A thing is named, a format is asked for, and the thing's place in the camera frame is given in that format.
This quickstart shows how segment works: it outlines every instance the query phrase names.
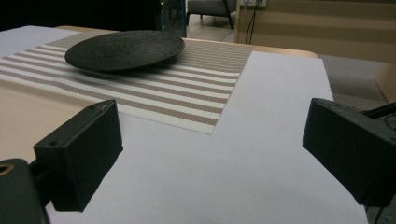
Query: wall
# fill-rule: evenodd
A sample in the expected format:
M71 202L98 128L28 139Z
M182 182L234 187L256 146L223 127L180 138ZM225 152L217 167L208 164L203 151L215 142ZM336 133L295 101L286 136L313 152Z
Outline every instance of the wall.
M396 0L369 1L267 0L251 44L396 63ZM253 7L244 11L237 11L237 43L245 43Z

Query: screw hole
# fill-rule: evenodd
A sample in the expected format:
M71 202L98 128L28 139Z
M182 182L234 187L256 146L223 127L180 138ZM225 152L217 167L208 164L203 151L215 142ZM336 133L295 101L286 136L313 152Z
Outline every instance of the screw hole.
M0 175L5 175L13 168L14 168L13 164L1 164L0 165Z
M50 146L50 147L56 147L56 146L58 146L58 144L59 144L59 142L56 141L56 140L50 141L50 142L49 142L49 146Z

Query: gray stripe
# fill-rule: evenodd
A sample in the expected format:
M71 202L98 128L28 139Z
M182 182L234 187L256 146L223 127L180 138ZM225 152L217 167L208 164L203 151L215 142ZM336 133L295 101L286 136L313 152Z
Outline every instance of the gray stripe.
M47 55L47 56L54 57L54 58L64 58L64 55L52 54L52 53L42 52L42 51L34 50L34 49L28 49L28 50L26 50L26 52Z
M64 49L51 49L51 48L46 48L45 46L38 46L38 47L36 47L36 49L52 50L52 51L60 52L63 54L66 53L66 50L64 50Z
M111 31L89 31L89 32L83 32L77 35L71 35L69 37L66 37L64 39L60 39L57 41L53 41L48 43L47 45L50 46L54 46L54 47L59 47L59 48L65 48L65 49L70 49L71 47L73 47L74 45L76 45L77 43L95 37L95 36L99 36L99 35L106 35L106 34L110 34L110 33L114 33Z
M200 122L203 124L208 124L208 125L216 125L217 120L216 119L209 119L209 118L205 118L202 116L196 116L196 115L191 115L191 114L187 114L187 113L183 113L183 112L179 112L176 110L172 110L172 109L165 109L165 108L161 108L155 105L145 105L145 104L141 104L138 102L133 102L133 101L128 101L125 99L121 99L121 98L117 98L117 97L111 97L105 94L101 94L98 92L93 92L93 91L85 91L79 88L75 88L75 87L71 87L68 86L66 84L57 82L57 81L48 81L48 80L43 80L43 79L39 79L36 77L27 77L21 74L17 74L17 73L12 73L12 72L8 72L8 71L4 71L4 70L0 70L0 73L5 75L5 76L9 76L9 77L15 77L15 78L19 78L25 81L29 81L29 82L34 82L34 83L38 83L38 84L45 84L45 85L51 85L51 86L55 86L58 87L62 90L66 90L66 91L71 91L80 95L85 95L85 96L91 96L93 98L97 98L100 100L110 100L110 99L116 99L118 104L121 105L128 105L131 107L135 107L135 108L140 108L140 109L144 109L144 110L148 110L148 111L152 111L152 112L156 112L159 114L165 114L168 116L172 116L172 117L176 117L176 118L180 118L180 119L187 119L187 120L192 120L195 122Z
M44 67L51 68L51 69L56 69L56 70L62 69L62 68L57 68L55 66L51 66L51 65L48 65L48 64L42 64L42 65ZM76 70L61 70L61 71L67 71L67 72L76 73ZM134 78L138 78L138 79L149 80L149 81L152 81L152 82L157 82L157 83L162 83L162 84L167 84L167 85L172 85L172 86L179 86L179 87L194 89L194 90L198 90L198 91L209 91L209 92L216 92L216 93L221 93L221 94L231 94L231 91L228 91L228 90L219 90L219 89L215 89L215 88L203 87L203 86L198 86L198 85L193 85L193 84L188 84L188 83L182 83L182 82L177 82L177 81L172 81L172 80L164 80L164 79L160 79L160 78L156 78L156 77L141 76L141 75L134 74L134 71L128 72L128 73L124 73L124 75L130 76L130 77L134 77Z
M224 53L222 54L222 57L220 59L229 59L229 58L241 58L245 54L249 54L251 52L251 49L236 49L236 48L210 48L208 45L201 45L201 46L194 46L194 45L187 45L187 52L188 53L194 53L196 55L218 55L219 56L219 51Z
M196 52L186 50L186 52L179 55L179 58L192 61L212 61L213 63L227 64L230 66L240 66L240 64L243 64L239 57L227 56L219 58L219 55L211 54L210 52L207 52L205 55L198 55Z
M48 58L43 58L39 56L34 56L34 55L29 55L29 54L21 54L21 53L16 53L16 56L23 57L23 58L29 58L29 59L36 59L36 60L41 60L44 62L50 62L50 63L59 63L59 64L69 64L65 61L59 61L59 60L54 60L54 59L48 59Z
M163 71L159 71L156 69L144 69L143 70L145 73L152 74L161 74L163 75ZM230 82L221 82L221 81L214 81L214 80L208 80L208 79L204 79L204 78L198 78L198 77L187 77L187 76L182 76L182 75L177 75L177 74L172 74L172 73L166 73L166 75L164 75L165 77L175 77L175 78L179 78L179 79L186 79L186 80L190 80L190 81L197 81L197 82L202 82L202 83L207 83L207 84L213 84L213 85L218 85L218 86L225 86L225 87L233 87L235 85L235 83L230 83Z
M218 72L225 72L225 73L240 73L240 69L230 69L228 67L223 67L218 64L207 64L207 63L192 63L192 62L177 62L177 65L187 66L187 67L194 67L194 68L201 68L207 70L213 70Z
M217 60L216 58L210 58L210 57L196 57L195 55L180 55L177 57L177 62L178 63L207 63L207 64L213 64L215 66L219 67L225 67L229 70L237 70L241 69L241 67L244 65L243 63L240 62L234 62L234 61L228 61L228 62L223 62L221 60Z
M230 43L219 43L219 42L207 42L207 41L194 41L188 40L186 41L186 45L189 45L191 48L196 49L213 49L213 51L227 51L229 53L238 54L240 52L249 52L253 50L253 47L250 45L234 45Z
M158 68L158 69L165 69L165 70L169 70L169 71L176 71L176 72L181 72L181 73L193 73L196 75L200 75L200 76L205 76L205 77L217 77L217 78L223 78L223 79L238 79L238 75L218 75L218 74L212 74L212 73L208 73L208 72L201 72L201 71L191 71L188 69L183 69L183 68L176 68L173 67L172 64L168 63L159 63L159 64L155 64L152 66L153 69L154 68Z
M25 54L17 54L17 55L21 56L21 57L31 58L31 59L43 59L43 58L39 58L36 56L25 55ZM91 76L91 75L86 74L86 73L84 73L78 69L75 69L75 68L61 68L61 67L57 67L57 66L51 66L48 64L44 64L44 63L28 62L28 61L24 61L24 60L9 58L9 57L5 57L4 59L12 61L12 62L16 62L16 63L29 63L34 66L46 67L49 69L58 70L58 71L62 71L62 72L71 72L71 73L79 74L82 76ZM131 86L131 87L138 87L141 89L148 89L148 90L153 90L153 91L161 91L161 92L171 93L174 95L181 95L181 96L186 96L186 97L195 98L195 99L199 99L199 100L205 100L205 101L209 101L209 102L215 102L215 103L220 103L220 104L225 104L227 102L227 99L220 98L220 97L206 96L206 95L187 92L187 91L177 91L177 90L172 90L172 89L168 89L168 88L164 88L164 87L157 87L157 86L152 86L152 85L148 85L148 84L132 82L130 80L112 78L111 75L108 75L108 76L103 75L103 76L101 76L101 78L110 79L112 82L117 82L117 83Z
M157 102L163 102L163 103L167 103L167 104L171 104L171 105L179 105L179 106L184 106L186 108L193 108L193 109L197 109L197 110L207 111L207 112L211 112L211 113L218 113L218 114L221 113L221 111L222 111L222 108L217 108L217 107L207 106L207 105L198 105L198 104L194 104L194 103L190 103L190 102L170 99L170 98L147 94L147 93L143 93L143 92L125 90L125 89L121 89L121 88L117 88L117 87L111 87L111 86L98 84L98 83L94 83L94 82L90 82L90 81L86 81L86 80L81 80L77 77L67 77L67 76L62 76L62 75L56 75L53 73L48 73L48 72L44 72L44 71L40 71L40 70L25 68L25 67L13 65L13 64L7 64L7 63L1 63L1 62L0 62L0 65L3 67L18 69L20 71L39 74L39 75L45 76L45 77L62 78L62 79L66 79L69 81L76 82L78 84L90 86L90 87L95 87L95 88L99 88L99 89L103 89L103 90L107 90L107 91L114 91L114 92L118 92L118 93L132 95L132 96L137 96L140 98L145 98L145 99L149 99L149 100L153 100L153 101L157 101Z

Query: white stripe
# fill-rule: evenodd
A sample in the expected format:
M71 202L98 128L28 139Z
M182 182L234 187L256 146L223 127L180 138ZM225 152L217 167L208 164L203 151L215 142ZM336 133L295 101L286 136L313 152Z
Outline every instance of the white stripe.
M241 53L248 53L250 54L250 52L247 52L246 50L238 50L235 51L233 49L208 49L208 48L202 48L202 47L193 47L193 46L189 46L189 48L186 50L186 52L188 54L193 54L194 56L216 56L217 59L219 58L219 52L222 51L222 55L227 55L227 57L229 58L241 58Z
M185 76L185 77L196 77L196 78L201 78L201 79L205 79L205 80L225 82L225 83L235 83L236 80L238 79L238 77L235 77L233 79L221 78L221 77L209 77L209 76L205 76L205 75L201 75L201 74L195 74L195 73L189 73L189 72L179 72L177 70L168 70L168 69L159 69L159 68L154 68L153 70L156 73L180 75L180 76Z
M69 49L67 48L61 48L61 47L56 47L52 45L41 45L40 47L46 48L46 49L57 49L57 50L63 50L64 52L68 51Z
M124 94L124 93L120 93L120 92L108 91L108 90L104 90L104 89L100 89L100 88L96 88L96 87L79 84L79 83L61 79L61 78L43 77L43 76L38 76L37 74L32 74L29 72L24 72L24 71L20 71L20 70L16 70L16 69L11 69L11 68L6 68L4 70L9 71L9 72L19 73L19 74L25 75L27 77L35 77L35 78L39 78L39 79L43 79L43 80L47 80L47 81L56 81L59 83L63 83L67 86L81 89L84 91L99 92L101 94L108 95L110 97L117 97L117 98L129 100L132 102L138 102L138 103L145 104L145 105L154 105L154 106L158 106L158 107L162 107L162 108L166 108L166 109L172 109L175 111L192 114L192 115L196 115L196 116L201 116L201 117L206 117L206 118L210 118L210 119L218 119L219 118L218 113L211 113L211 112L206 112L206 111L193 109L193 108L189 108L189 107L153 101L153 100L150 100L147 98L140 98L137 96L132 96L132 95L128 95L128 94Z
M149 77L158 78L161 80L175 81L175 82L179 82L179 83L183 83L183 84L189 84L189 85L211 88L211 89L222 90L222 91L231 91L233 89L233 86L231 86L231 87L230 86L220 86L220 85L216 85L216 84L187 80L187 79L182 79L182 78L177 78L177 77L162 76L162 75L146 73L146 72L145 73L134 72L134 75L140 75L142 77L149 76Z
M30 56L40 57L40 58L46 58L46 59L52 59L52 60L56 60L56 61L59 61L59 62L65 62L64 58L58 58L58 57L53 57L53 56L49 56L49 55L45 55L45 54L39 54L39 53L34 53L34 52L24 51L24 52L21 52L20 54L30 55Z
M5 81L11 81L11 82L15 82L15 83L20 83L20 84L23 84L23 85L33 86L33 87L40 88L40 89L41 88L45 88L47 86L47 85L43 85L43 84L39 84L39 83L35 83L35 82L25 81L25 80L19 79L17 77L10 77L10 76L7 76L7 75L3 75L1 73L1 71L0 71L0 78L2 80L5 80Z
M43 61L40 59L33 59L33 58L27 58L27 57L23 57L23 56L19 56L19 55L9 55L8 58L13 58L13 59L18 59L18 60L23 60L25 62L30 62L30 63L43 63L46 65L50 65L50 66L56 66L56 67L60 67L60 68L70 68L70 66L68 66L67 64L60 64L60 63L52 63L49 61Z
M0 62L17 65L17 66L24 67L24 68L30 68L30 69L35 69L35 70L39 70L39 71L49 72L49 73L52 73L52 74L55 74L55 75L61 75L61 76L67 76L67 77L71 77L71 76L78 77L79 79L82 79L82 80L87 80L87 81L90 81L90 82L95 82L95 83L100 83L100 84L104 84L104 85L110 85L110 86L114 86L114 87L119 87L119 88L123 88L125 90L131 89L131 86L128 86L128 85L123 85L123 84L120 84L120 83L111 82L111 81L108 81L108 80L103 80L101 78L82 76L82 75L79 75L77 73L62 72L62 71L57 71L57 70L52 70L52 69L49 69L49 68L41 67L41 66L35 66L35 65L27 64L27 63L15 63L15 62L6 61L6 60L3 60L3 59L0 59ZM74 68L71 65L67 65L67 67L68 68L72 68L72 69ZM230 94L227 94L227 93L215 93L215 92L208 92L208 91L199 91L199 90L196 90L196 89L184 88L184 87L179 87L179 86L174 86L174 85L168 85L168 84L163 84L163 83L159 83L159 82L153 82L153 81L148 81L148 80L138 79L138 78L133 78L133 77L121 77L121 76L116 76L116 75L113 76L113 75L103 75L103 74L100 74L99 76L114 77L114 78L128 80L128 81L132 81L132 82L136 82L136 83L141 83L141 84L146 84L146 85L151 85L151 86L156 86L156 87L162 87L162 88L166 88L166 89L170 89L170 90L191 92L191 93L201 94L201 95L204 95L204 96L218 97L218 98L222 98L222 99L227 99L229 97L229 95L230 95Z
M196 71L196 72L205 72L205 73L211 73L211 74L222 75L222 76L232 76L232 77L239 76L239 73L220 72L220 71L213 71L213 70L204 69L204 68L194 68L194 67L189 67L189 66L184 66L184 65L176 65L176 64L168 64L168 63L163 63L163 64L169 65L169 67L186 69L186 70Z
M25 62L44 63L44 64L56 66L56 67L59 67L59 68L68 68L68 69L72 68L73 69L73 67L71 67L70 65L67 65L67 64L43 62L43 61L40 61L40 60L30 59L30 58L22 58L22 57L15 56L15 55L11 55L9 57L10 58L15 58L15 59L21 59L21 60L24 60ZM3 60L1 62L5 62L5 63L8 63L8 64L17 65L17 66L34 68L34 69L43 71L42 70L43 67L38 67L38 66L34 66L34 65L29 65L29 64L25 65L25 63L14 63L14 62L11 62L11 61L3 61ZM69 73L63 73L61 71L55 71L55 70L49 70L49 72L54 73L54 74L59 74L59 75L65 74L66 76L71 75ZM152 95L159 95L159 96L163 96L163 97L166 97L166 98L176 99L176 100L180 100L180 101L186 101L186 102L190 102L190 103L198 104L198 105L207 105L207 106L213 106L213 107L217 107L217 108L222 108L223 105L224 105L222 103L210 102L210 101L206 101L206 100L191 98L191 97L188 97L188 96L172 94L172 93L168 93L168 92L154 91L154 90L151 90L151 89L145 89L145 88L140 88L140 87L135 87L135 86L131 87L129 85L124 85L124 84L120 84L120 83L117 83L117 82L116 83L112 83L110 81L105 81L105 80L101 80L101 79L99 79L99 80L101 80L102 82L98 82L95 78L89 78L89 77L85 77L85 76L82 76L80 74L75 74L75 73L73 73L73 76L74 77L78 77L79 79L88 80L88 81L95 82L95 83L101 83L101 84L105 84L105 85L109 85L109 86L113 86L113 87L117 87L117 88L121 88L121 89L125 89L125 90L130 90L131 88L133 88L134 91L139 91L139 92L143 92L143 93L146 93L146 94L152 94ZM229 94L224 94L224 97L222 99L227 99L228 96L229 96Z
M223 64L244 64L240 60L237 61L237 59L240 58L240 56L233 57L230 54L227 54L228 58L221 58L219 57L218 52L205 52L205 54L196 54L196 53L186 53L190 54L191 57L187 60L187 62L193 61L196 62L198 60L200 61L216 61L216 62L221 62Z
M224 69L226 71L233 71L235 70L235 67L238 68L240 67L240 65L237 66L233 66L231 67L228 64L213 64L211 61L206 62L206 61L186 61L186 62L180 62L181 64L185 63L187 65L192 65L192 66L205 66L205 67L209 67L209 68L215 68L215 69Z
M38 49L38 48L31 49L31 50L39 51L39 52L43 52L43 53L50 53L50 54L57 54L57 55L60 55L60 56L64 56L63 52L58 52L58 51L54 51L54 50Z
M210 124L203 124L200 122L195 122L189 119L180 119L164 114L159 114L139 108L134 108L134 107L129 107L125 105L117 105L118 109L120 112L126 113L126 114L132 114L137 117L143 118L143 119L150 119L150 120L156 120L165 124L170 124L172 126L177 126L180 128L185 128L188 130L200 132L200 133L208 133L211 134L213 132L213 129L215 128L214 125Z

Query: floor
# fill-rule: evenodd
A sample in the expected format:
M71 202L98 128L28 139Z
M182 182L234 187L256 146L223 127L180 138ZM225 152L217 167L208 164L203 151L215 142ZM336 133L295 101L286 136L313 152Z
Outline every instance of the floor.
M190 16L187 26L187 37L195 39L233 42L233 30L227 18L199 15ZM323 60L335 102L349 105L356 110L368 110L387 103L375 82L375 75L382 63L357 59L319 55ZM378 208L370 208L367 212L369 223L375 223ZM396 198L386 207L378 224L396 223Z

